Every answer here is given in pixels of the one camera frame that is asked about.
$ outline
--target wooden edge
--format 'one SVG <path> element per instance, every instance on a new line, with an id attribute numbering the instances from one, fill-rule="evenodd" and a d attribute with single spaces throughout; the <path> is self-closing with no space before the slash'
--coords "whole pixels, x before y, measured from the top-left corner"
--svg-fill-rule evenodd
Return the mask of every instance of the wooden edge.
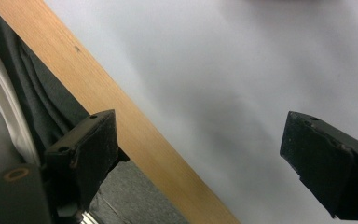
<path id="1" fill-rule="evenodd" d="M 89 113 L 116 110 L 120 146 L 189 222 L 239 223 L 42 0 L 0 15 Z"/>

